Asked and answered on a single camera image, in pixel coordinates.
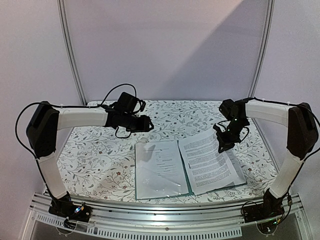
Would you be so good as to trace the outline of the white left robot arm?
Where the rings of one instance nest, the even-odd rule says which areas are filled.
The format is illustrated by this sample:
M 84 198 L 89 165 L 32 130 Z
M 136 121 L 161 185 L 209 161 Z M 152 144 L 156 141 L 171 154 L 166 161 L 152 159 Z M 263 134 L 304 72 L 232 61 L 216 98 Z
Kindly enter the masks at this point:
M 74 213 L 74 205 L 63 198 L 66 187 L 57 165 L 57 136 L 64 129 L 78 127 L 124 128 L 129 134 L 147 133 L 154 129 L 149 116 L 142 114 L 146 102 L 122 92 L 111 104 L 93 106 L 54 105 L 48 101 L 36 103 L 36 110 L 27 125 L 26 136 L 35 155 L 39 172 L 55 202 L 55 209 L 63 216 Z

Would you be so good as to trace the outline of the teal plastic folder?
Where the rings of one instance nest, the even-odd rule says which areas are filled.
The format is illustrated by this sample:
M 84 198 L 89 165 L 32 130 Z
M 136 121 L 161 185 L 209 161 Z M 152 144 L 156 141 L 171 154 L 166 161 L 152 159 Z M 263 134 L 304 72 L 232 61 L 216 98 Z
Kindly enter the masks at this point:
M 135 198 L 150 200 L 201 195 L 247 183 L 239 162 L 228 150 L 196 164 L 184 159 L 178 141 L 135 145 Z

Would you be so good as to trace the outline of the white paper stack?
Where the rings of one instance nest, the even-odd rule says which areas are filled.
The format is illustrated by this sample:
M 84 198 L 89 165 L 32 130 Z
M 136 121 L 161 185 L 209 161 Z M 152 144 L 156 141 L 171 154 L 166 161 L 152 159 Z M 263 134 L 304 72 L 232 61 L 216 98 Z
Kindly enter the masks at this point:
M 213 129 L 179 140 L 178 147 L 194 195 L 247 184 L 233 151 L 218 152 Z

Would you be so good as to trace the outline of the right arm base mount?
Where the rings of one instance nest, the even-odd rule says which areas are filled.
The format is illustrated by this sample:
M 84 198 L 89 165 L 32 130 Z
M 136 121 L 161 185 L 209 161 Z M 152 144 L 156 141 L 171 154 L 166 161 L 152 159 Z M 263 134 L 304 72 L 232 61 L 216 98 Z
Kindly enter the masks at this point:
M 240 214 L 245 223 L 256 222 L 256 227 L 261 234 L 271 235 L 278 225 L 287 219 L 292 204 L 292 196 L 288 191 L 282 197 L 276 198 L 268 189 L 263 195 L 262 203 L 247 201 L 242 205 Z

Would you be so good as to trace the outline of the white printed paper sheet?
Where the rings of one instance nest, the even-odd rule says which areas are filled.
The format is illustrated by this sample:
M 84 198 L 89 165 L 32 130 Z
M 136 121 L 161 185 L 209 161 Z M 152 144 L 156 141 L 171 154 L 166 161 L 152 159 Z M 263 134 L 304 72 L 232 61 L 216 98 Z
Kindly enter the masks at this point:
M 177 141 L 138 142 L 135 145 L 137 200 L 188 194 L 188 183 Z

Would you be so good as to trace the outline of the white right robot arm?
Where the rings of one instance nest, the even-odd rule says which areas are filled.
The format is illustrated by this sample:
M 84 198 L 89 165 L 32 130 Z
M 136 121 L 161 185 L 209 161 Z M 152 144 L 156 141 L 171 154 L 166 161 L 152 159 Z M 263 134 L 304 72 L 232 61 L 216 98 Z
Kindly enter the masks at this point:
M 249 126 L 249 119 L 262 119 L 287 128 L 286 154 L 282 166 L 268 193 L 282 198 L 290 189 L 306 159 L 315 154 L 313 147 L 319 139 L 319 122 L 308 103 L 300 104 L 263 100 L 255 97 L 233 101 L 223 100 L 220 113 L 229 123 L 225 130 L 214 125 L 218 151 L 232 149 L 240 143 L 240 133 Z

